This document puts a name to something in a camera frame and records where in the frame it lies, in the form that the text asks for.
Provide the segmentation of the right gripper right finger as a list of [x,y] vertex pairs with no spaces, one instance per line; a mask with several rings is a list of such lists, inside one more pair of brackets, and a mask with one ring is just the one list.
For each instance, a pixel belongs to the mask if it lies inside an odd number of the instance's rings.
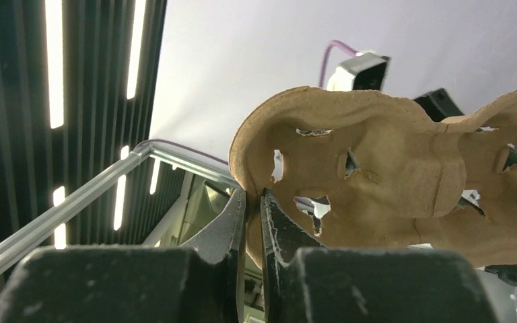
[[290,219],[269,189],[263,191],[260,210],[267,322],[312,322],[304,262],[294,258],[300,248],[323,245]]

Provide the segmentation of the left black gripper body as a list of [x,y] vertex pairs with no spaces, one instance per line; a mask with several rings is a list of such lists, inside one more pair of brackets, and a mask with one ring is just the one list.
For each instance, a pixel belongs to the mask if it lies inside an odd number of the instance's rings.
[[430,91],[413,101],[419,104],[434,122],[441,122],[448,117],[464,114],[444,88]]

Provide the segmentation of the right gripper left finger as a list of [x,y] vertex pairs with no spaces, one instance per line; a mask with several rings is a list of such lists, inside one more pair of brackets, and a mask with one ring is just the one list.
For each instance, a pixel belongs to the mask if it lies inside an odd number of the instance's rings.
[[223,211],[184,243],[186,322],[240,322],[244,306],[246,194],[235,190]]

